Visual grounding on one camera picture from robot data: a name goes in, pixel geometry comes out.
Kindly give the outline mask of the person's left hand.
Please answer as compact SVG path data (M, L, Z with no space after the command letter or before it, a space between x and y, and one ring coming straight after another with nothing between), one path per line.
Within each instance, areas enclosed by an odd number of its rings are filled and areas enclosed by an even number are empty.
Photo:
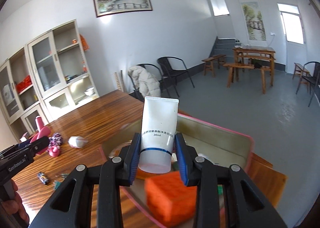
M22 204L22 198L21 196L17 193L18 191L18 186L16 183L11 180L12 188L15 192L15 197L13 200L7 200L1 202L1 205L3 208L6 210L7 214L15 214L19 213L20 217L29 224L29 215L27 214L23 204Z

